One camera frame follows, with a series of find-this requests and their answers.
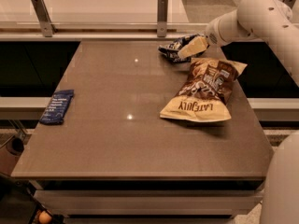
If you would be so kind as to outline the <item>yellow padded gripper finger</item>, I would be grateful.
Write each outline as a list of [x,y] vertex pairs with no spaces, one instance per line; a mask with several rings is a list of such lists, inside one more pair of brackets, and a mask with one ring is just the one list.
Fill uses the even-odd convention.
[[181,59],[188,58],[197,53],[206,51],[207,47],[208,43],[206,39],[202,36],[197,36],[178,52],[178,56]]

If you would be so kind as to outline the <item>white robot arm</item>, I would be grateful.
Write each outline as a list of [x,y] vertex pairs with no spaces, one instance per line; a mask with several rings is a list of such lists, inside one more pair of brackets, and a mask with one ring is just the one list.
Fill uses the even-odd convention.
[[[209,45],[260,38],[299,85],[299,29],[291,9],[279,0],[241,0],[236,10],[211,21]],[[299,131],[277,147],[264,183],[260,224],[299,224]]]

